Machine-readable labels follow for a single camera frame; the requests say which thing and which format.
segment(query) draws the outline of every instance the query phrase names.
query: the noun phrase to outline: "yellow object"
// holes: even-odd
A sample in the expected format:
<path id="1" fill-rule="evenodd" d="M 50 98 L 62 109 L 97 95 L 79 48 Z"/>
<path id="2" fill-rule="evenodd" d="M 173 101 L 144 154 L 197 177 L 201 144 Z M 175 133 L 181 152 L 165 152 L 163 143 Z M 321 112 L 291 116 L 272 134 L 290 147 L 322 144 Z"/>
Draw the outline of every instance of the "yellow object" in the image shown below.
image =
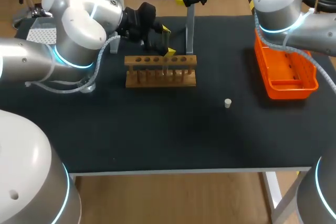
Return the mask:
<path id="1" fill-rule="evenodd" d="M 173 56 L 176 53 L 176 50 L 168 47 L 168 52 L 165 54 L 165 56 Z"/>
<path id="2" fill-rule="evenodd" d="M 167 31 L 168 33 L 171 33 L 171 31 L 168 28 L 166 28 L 164 25 L 162 25 L 162 28 L 163 28 L 163 30 Z"/>
<path id="3" fill-rule="evenodd" d="M 251 1 L 251 3 L 250 3 L 250 10 L 253 10 L 253 8 L 254 8 L 254 2 Z"/>
<path id="4" fill-rule="evenodd" d="M 175 0 L 178 5 L 184 5 L 183 0 Z"/>
<path id="5" fill-rule="evenodd" d="M 251 10 L 252 14 L 254 14 L 254 2 L 253 2 L 253 0 L 248 0 L 248 3 L 250 4 L 250 10 Z"/>

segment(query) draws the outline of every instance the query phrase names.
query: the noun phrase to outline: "wooden floor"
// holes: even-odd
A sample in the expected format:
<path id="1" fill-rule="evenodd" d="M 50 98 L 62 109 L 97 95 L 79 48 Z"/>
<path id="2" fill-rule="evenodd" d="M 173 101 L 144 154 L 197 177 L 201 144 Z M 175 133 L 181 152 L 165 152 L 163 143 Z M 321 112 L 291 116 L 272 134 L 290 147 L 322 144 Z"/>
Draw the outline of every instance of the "wooden floor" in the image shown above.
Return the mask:
<path id="1" fill-rule="evenodd" d="M 184 16 L 186 8 L 172 0 L 126 0 L 138 8 L 156 6 L 158 16 Z M 11 17 L 22 6 L 0 0 L 0 37 L 13 37 Z M 197 15 L 250 15 L 247 0 L 208 0 Z M 284 194 L 295 172 L 277 173 Z M 78 189 L 83 224 L 267 224 L 268 206 L 257 173 L 84 177 Z M 298 223 L 295 215 L 287 224 Z"/>

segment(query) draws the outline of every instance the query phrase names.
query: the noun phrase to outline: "white table frame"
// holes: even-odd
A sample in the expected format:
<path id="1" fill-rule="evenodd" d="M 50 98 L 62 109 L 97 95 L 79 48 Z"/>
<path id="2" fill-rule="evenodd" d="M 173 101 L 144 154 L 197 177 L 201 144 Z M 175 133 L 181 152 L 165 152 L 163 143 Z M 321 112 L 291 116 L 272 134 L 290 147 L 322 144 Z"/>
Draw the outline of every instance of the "white table frame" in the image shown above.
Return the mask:
<path id="1" fill-rule="evenodd" d="M 240 169 L 186 169 L 186 170 L 135 170 L 125 172 L 100 172 L 100 173 L 71 173 L 70 177 L 75 182 L 78 176 L 111 176 L 111 175 L 148 175 L 148 174 L 197 174 L 197 173 L 263 173 L 264 183 L 271 209 L 272 224 L 283 224 L 288 217 L 297 212 L 300 223 L 303 223 L 297 211 L 297 189 L 310 167 L 291 168 L 240 168 Z M 276 172 L 300 171 L 298 178 L 282 197 Z"/>

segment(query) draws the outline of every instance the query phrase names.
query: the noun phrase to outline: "table leg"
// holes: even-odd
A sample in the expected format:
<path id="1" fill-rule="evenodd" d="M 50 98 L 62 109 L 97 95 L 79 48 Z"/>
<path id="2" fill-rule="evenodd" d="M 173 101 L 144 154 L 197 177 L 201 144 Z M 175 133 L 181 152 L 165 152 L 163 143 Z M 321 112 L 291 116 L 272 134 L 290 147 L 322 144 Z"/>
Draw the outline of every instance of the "table leg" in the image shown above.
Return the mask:
<path id="1" fill-rule="evenodd" d="M 283 224 L 297 209 L 296 192 L 306 172 L 301 172 L 282 198 L 275 172 L 263 173 L 267 196 L 271 209 L 272 224 Z"/>
<path id="2" fill-rule="evenodd" d="M 69 176 L 70 176 L 70 178 L 72 179 L 73 183 L 76 183 L 76 178 L 77 178 L 77 176 L 74 175 L 74 174 L 72 174 L 72 173 L 69 173 Z"/>

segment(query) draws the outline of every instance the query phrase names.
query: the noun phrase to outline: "glowing blue ring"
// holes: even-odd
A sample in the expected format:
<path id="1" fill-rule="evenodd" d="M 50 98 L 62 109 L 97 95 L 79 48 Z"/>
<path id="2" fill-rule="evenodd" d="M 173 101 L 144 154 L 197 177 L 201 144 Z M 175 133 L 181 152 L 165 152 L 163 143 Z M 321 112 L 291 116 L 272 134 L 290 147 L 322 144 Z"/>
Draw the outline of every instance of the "glowing blue ring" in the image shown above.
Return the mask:
<path id="1" fill-rule="evenodd" d="M 328 212 L 334 217 L 334 219 L 336 220 L 336 214 L 333 212 L 333 210 L 329 207 L 326 199 L 324 198 L 322 192 L 321 192 L 321 188 L 320 188 L 320 184 L 319 184 L 319 180 L 318 180 L 318 169 L 319 169 L 319 164 L 320 164 L 320 161 L 321 161 L 321 158 L 319 159 L 319 161 L 317 162 L 317 165 L 316 165 L 316 170 L 315 170 L 315 182 L 316 182 L 316 187 L 317 187 L 317 192 L 319 193 L 320 195 L 320 198 L 324 204 L 324 206 L 326 207 L 326 209 L 328 210 Z"/>
<path id="2" fill-rule="evenodd" d="M 287 27 L 287 28 L 284 28 L 284 29 L 281 29 L 281 30 L 267 30 L 267 29 L 264 29 L 262 28 L 261 25 L 259 25 L 260 29 L 267 32 L 267 33 L 270 33 L 270 34 L 277 34 L 277 33 L 282 33 L 283 31 L 287 31 L 289 29 L 292 29 L 292 28 L 298 28 L 303 20 L 305 19 L 307 15 L 305 14 L 304 16 L 302 16 L 302 14 L 300 14 L 299 18 L 295 21 L 294 24 L 292 24 L 291 26 Z"/>
<path id="3" fill-rule="evenodd" d="M 67 61 L 66 59 L 64 59 L 57 51 L 57 48 L 55 47 L 54 48 L 54 53 L 55 53 L 55 56 L 56 58 L 60 59 L 62 62 L 64 62 L 65 64 L 69 65 L 69 66 L 72 66 L 74 68 L 80 68 L 80 69 L 85 69 L 85 68 L 89 68 L 93 65 L 93 63 L 91 63 L 90 65 L 87 65 L 87 66 L 79 66 L 79 65 L 75 65 L 75 64 L 72 64 L 71 62 Z"/>
<path id="4" fill-rule="evenodd" d="M 96 13 L 97 11 L 97 7 L 98 7 L 98 1 L 96 0 L 95 3 L 94 3 L 94 6 L 93 6 L 93 9 L 92 9 L 92 13 L 90 15 L 90 18 L 93 18 L 94 14 Z"/>
<path id="5" fill-rule="evenodd" d="M 67 204 L 68 198 L 69 198 L 69 191 L 70 191 L 70 178 L 69 178 L 69 174 L 67 169 L 65 168 L 65 165 L 63 164 L 65 173 L 67 174 L 67 193 L 65 195 L 65 199 L 63 202 L 63 205 L 59 211 L 59 213 L 57 214 L 57 216 L 55 217 L 55 219 L 53 220 L 53 222 L 51 224 L 55 224 L 57 222 L 57 220 L 59 219 L 59 217 L 61 216 L 62 212 L 64 211 L 65 205 Z"/>

